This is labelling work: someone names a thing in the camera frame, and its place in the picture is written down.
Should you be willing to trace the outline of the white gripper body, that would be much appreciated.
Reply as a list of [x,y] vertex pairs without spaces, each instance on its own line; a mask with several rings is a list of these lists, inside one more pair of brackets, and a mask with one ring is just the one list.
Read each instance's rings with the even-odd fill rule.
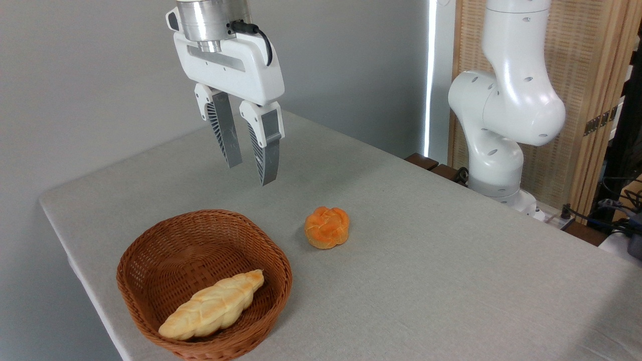
[[248,7],[175,7],[166,19],[189,79],[261,106],[284,94],[275,48]]

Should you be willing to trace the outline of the grey fin-ray gripper finger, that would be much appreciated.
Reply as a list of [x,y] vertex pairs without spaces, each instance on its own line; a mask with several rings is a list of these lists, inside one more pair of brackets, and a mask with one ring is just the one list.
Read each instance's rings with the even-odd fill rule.
[[239,110],[247,121],[260,183],[265,186],[276,179],[279,169],[279,142],[285,136],[280,105],[243,100]]
[[202,119],[211,125],[228,167],[242,163],[229,95],[205,84],[195,85],[195,96]]

